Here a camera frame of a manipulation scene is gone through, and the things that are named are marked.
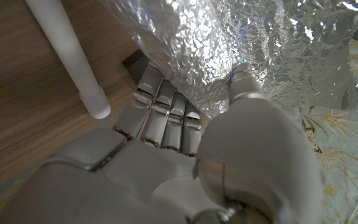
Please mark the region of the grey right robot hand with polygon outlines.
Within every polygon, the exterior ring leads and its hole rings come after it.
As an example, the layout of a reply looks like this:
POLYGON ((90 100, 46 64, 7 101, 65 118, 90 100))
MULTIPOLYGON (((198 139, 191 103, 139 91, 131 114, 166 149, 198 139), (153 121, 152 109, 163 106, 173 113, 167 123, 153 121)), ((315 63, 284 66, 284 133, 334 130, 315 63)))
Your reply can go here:
POLYGON ((205 128, 147 67, 114 127, 54 152, 0 223, 318 223, 323 182, 295 111, 269 102, 246 63, 205 128))

